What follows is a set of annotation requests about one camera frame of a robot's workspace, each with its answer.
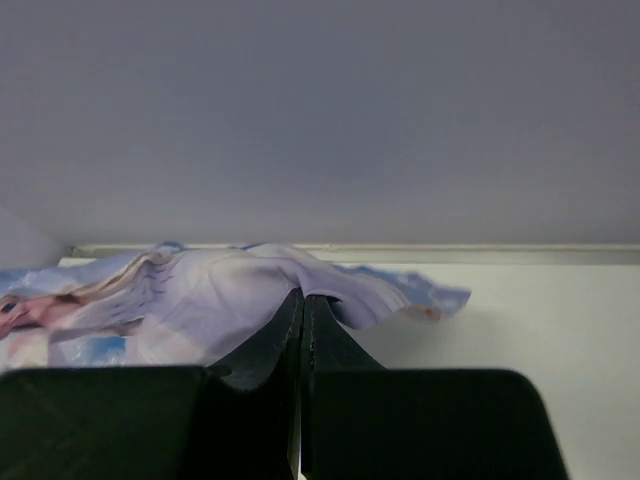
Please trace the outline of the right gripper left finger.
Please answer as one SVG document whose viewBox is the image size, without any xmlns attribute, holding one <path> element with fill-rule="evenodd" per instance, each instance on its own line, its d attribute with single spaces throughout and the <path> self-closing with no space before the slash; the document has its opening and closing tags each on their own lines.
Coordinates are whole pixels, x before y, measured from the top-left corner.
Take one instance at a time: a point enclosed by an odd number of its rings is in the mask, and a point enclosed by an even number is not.
<svg viewBox="0 0 640 480">
<path fill-rule="evenodd" d="M 208 367 L 1 377 L 5 479 L 293 479 L 303 297 Z"/>
</svg>

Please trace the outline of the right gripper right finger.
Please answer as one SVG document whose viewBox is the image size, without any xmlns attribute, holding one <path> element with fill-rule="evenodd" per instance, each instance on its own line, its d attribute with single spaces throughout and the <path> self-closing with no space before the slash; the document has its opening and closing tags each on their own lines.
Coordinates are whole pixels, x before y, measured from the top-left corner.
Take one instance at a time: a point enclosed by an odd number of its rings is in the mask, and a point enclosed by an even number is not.
<svg viewBox="0 0 640 480">
<path fill-rule="evenodd" d="M 506 369 L 390 370 L 304 304 L 301 469 L 309 479 L 565 479 L 535 386 Z"/>
</svg>

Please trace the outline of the blue princess print cloth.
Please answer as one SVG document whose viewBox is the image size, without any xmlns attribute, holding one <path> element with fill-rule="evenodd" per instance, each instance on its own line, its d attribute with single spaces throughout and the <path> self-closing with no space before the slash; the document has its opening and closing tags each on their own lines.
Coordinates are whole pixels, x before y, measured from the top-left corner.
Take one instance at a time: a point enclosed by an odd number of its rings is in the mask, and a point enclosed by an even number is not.
<svg viewBox="0 0 640 480">
<path fill-rule="evenodd" d="M 273 243 L 164 244 L 75 266 L 1 274 L 1 366 L 211 365 L 266 326 L 293 291 L 367 329 L 415 309 L 455 315 L 465 288 L 416 272 L 345 267 Z"/>
</svg>

